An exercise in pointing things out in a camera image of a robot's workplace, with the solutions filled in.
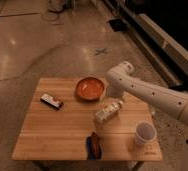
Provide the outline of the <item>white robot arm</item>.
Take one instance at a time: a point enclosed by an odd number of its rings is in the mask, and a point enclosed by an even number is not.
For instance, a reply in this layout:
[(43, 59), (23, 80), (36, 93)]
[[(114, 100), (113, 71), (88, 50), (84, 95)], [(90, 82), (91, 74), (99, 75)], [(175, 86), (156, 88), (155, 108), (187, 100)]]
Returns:
[[(108, 88), (106, 94), (121, 98), (125, 92), (159, 108), (188, 126), (188, 94), (148, 83), (131, 76), (134, 67), (123, 61), (106, 73)], [(188, 128), (180, 171), (188, 171)]]

